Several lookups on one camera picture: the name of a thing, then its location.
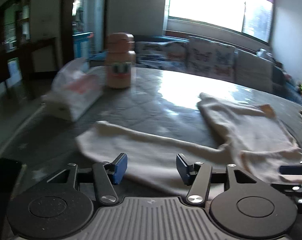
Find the gray ribbed plate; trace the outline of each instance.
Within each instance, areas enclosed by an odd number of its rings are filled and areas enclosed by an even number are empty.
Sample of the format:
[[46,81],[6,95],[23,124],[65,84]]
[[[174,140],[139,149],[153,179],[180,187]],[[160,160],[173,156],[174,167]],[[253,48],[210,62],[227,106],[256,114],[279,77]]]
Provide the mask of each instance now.
[[179,198],[126,197],[102,207],[83,231],[66,240],[231,240],[203,209],[183,205]]

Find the floor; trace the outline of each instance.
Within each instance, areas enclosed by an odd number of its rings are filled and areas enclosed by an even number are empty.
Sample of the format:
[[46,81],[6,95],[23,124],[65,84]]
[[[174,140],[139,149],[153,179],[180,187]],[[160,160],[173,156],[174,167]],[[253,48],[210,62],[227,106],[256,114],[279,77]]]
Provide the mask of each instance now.
[[50,90],[52,80],[32,81],[35,99],[30,99],[22,82],[9,88],[7,93],[0,84],[0,150],[17,128],[41,106],[41,95]]

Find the metal bolt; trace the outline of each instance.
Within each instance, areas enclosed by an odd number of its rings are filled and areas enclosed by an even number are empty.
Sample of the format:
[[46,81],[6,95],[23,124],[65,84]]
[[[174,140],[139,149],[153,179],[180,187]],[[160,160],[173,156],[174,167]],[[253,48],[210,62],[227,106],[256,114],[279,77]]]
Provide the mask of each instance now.
[[101,197],[101,201],[103,203],[113,203],[116,201],[116,197],[112,195],[103,196]]
[[199,195],[191,195],[188,196],[188,201],[191,203],[201,203],[203,201],[203,197]]

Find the bottle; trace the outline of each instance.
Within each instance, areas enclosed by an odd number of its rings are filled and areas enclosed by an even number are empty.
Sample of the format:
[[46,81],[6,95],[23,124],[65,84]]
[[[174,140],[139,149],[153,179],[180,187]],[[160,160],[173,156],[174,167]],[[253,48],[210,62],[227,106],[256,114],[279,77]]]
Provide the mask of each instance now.
[[111,88],[131,86],[131,69],[135,64],[134,37],[129,33],[108,36],[108,53],[105,59],[106,84]]

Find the glass door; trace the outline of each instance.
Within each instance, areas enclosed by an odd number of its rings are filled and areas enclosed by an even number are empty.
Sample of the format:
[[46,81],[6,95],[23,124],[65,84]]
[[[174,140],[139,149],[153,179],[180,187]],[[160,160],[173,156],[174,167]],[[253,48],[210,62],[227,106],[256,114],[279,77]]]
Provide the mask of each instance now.
[[105,0],[73,0],[74,57],[94,60],[103,50]]

